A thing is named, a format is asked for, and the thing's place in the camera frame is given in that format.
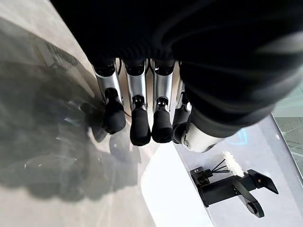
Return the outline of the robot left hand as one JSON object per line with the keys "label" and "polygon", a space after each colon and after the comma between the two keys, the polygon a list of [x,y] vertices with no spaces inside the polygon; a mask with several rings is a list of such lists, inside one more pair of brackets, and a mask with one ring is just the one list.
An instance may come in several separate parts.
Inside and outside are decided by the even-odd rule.
{"label": "robot left hand", "polygon": [[300,0],[54,0],[89,62],[180,62],[178,142],[205,152],[271,113],[302,78]]}

